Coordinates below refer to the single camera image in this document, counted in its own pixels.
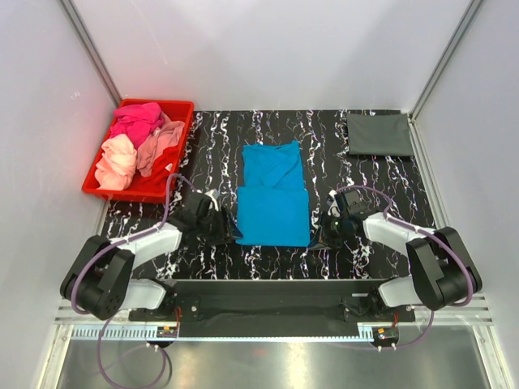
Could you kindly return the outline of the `blue t shirt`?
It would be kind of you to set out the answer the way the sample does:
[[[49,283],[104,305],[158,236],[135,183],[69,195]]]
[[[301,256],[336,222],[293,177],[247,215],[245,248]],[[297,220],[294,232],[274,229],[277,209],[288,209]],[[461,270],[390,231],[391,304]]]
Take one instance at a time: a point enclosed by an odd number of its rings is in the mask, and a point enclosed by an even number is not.
[[[311,209],[299,143],[246,145],[237,222],[242,246],[304,248],[311,240]]]

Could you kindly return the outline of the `dark grey t shirt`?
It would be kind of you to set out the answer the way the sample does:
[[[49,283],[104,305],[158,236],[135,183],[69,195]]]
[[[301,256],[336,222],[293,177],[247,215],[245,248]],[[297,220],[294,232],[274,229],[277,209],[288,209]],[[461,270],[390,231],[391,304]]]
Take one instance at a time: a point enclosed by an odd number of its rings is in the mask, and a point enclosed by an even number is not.
[[[347,116],[349,153],[356,156],[413,156],[408,117],[403,114]]]

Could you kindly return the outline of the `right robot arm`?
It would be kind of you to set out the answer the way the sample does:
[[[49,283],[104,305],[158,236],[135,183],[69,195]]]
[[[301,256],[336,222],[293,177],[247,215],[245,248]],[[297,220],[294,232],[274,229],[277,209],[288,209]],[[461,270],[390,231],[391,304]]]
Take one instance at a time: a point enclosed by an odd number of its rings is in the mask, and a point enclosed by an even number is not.
[[[383,322],[401,306],[422,305],[437,311],[468,305],[482,290],[483,280],[458,231],[417,226],[397,219],[387,208],[376,211],[361,200],[359,189],[353,185],[329,192],[329,208],[320,216],[310,249],[337,249],[360,237],[404,255],[410,273],[369,292],[358,315],[370,314]]]

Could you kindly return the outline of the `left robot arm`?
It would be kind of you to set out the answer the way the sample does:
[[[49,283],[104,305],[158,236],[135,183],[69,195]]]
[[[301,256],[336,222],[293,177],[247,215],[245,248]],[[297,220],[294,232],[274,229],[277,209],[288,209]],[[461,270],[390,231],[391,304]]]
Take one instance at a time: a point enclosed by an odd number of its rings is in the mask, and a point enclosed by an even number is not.
[[[145,309],[156,320],[169,319],[175,301],[157,280],[133,280],[133,271],[181,245],[201,238],[219,246],[242,238],[218,192],[194,193],[181,207],[142,232],[118,240],[91,236],[60,285],[60,294],[78,314],[107,320],[120,310]]]

